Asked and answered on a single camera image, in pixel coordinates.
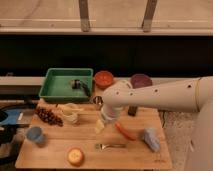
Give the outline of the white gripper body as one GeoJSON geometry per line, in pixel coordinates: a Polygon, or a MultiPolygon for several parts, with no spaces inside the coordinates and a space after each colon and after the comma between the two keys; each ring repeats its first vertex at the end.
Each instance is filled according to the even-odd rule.
{"type": "Polygon", "coordinates": [[[109,105],[104,104],[101,108],[101,120],[104,124],[114,123],[120,117],[122,110],[122,107],[111,107],[109,105]]]}

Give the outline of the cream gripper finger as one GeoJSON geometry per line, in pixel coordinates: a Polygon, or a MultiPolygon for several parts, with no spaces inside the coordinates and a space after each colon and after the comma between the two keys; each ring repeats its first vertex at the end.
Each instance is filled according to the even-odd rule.
{"type": "Polygon", "coordinates": [[[105,129],[105,124],[101,119],[98,119],[95,126],[95,133],[99,134],[105,129]]]}

